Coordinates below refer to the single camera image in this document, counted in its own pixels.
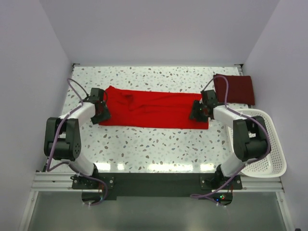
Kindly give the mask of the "bright red t shirt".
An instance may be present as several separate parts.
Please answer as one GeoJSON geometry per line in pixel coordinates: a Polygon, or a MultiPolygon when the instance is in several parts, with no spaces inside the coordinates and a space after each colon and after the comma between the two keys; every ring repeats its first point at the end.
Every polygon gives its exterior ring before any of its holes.
{"type": "Polygon", "coordinates": [[[209,128],[208,122],[189,119],[193,102],[201,99],[201,94],[123,90],[113,86],[106,93],[111,118],[100,122],[101,126],[209,128]]]}

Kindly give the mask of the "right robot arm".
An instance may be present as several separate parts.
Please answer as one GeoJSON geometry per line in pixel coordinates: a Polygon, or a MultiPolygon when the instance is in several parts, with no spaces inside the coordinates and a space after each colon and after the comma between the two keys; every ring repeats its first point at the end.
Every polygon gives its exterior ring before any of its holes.
{"type": "Polygon", "coordinates": [[[213,178],[204,180],[209,189],[226,189],[247,165],[269,154],[269,135],[263,117],[250,117],[220,103],[214,90],[203,90],[201,96],[201,100],[193,102],[189,119],[197,122],[216,120],[233,131],[233,153],[217,166],[213,178]]]}

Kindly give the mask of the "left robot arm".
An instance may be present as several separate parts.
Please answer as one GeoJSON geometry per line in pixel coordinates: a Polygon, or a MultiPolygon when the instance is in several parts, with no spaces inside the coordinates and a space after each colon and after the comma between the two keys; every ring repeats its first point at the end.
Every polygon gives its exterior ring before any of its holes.
{"type": "Polygon", "coordinates": [[[75,184],[87,189],[107,192],[106,183],[100,178],[97,166],[81,153],[80,127],[87,121],[99,124],[111,118],[106,105],[108,95],[105,90],[92,88],[78,107],[61,117],[50,117],[46,122],[44,154],[47,156],[46,171],[61,165],[68,165],[75,175],[75,184]]]}

